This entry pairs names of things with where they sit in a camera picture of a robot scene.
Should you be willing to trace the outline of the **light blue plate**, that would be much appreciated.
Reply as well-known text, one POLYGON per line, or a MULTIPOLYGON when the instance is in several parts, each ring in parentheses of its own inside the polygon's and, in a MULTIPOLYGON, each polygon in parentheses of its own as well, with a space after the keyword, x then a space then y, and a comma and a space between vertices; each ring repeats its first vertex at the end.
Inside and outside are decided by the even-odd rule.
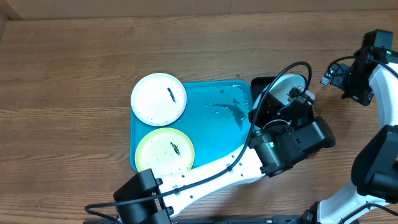
MULTIPOLYGON (((266 88, 273 82, 275 77, 257 77, 251 81, 251 94, 253 100, 253 109, 256 109, 261 96, 266 88)), ((263 102, 263 106, 268 105, 269 108, 280 108, 289 104, 288 93, 293 87, 304 88, 307 79, 303 75, 288 73, 280 77, 274 85, 271 86, 270 93, 263 102)))

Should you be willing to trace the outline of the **white plate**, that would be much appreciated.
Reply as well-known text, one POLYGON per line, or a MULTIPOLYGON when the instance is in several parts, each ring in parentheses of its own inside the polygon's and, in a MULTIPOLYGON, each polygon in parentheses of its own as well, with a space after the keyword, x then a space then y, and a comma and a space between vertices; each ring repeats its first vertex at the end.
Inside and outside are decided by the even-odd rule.
POLYGON ((168 73, 152 73, 140 79, 131 93, 131 109, 150 126, 166 126, 181 117, 187 94, 181 81, 168 73))

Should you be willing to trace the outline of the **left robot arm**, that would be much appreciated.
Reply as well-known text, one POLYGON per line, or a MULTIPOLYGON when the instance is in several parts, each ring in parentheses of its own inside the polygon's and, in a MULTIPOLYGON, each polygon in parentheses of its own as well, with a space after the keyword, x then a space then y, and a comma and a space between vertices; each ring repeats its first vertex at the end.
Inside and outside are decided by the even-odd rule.
POLYGON ((114 193, 120 223, 170 223, 194 201, 225 187, 279 175, 335 137, 321 117, 293 127, 276 120, 249 135, 249 142, 221 159, 180 174, 139 172, 114 193))

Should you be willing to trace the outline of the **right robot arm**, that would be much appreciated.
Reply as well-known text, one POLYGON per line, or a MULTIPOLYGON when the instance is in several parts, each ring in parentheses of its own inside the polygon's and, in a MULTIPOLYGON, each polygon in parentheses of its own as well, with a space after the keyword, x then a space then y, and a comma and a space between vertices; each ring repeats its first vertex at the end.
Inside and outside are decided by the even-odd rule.
POLYGON ((387 207, 397 203, 397 63, 378 65, 368 82, 376 96, 379 132, 354 160, 350 183, 292 223, 356 223, 375 208, 397 215, 387 207))

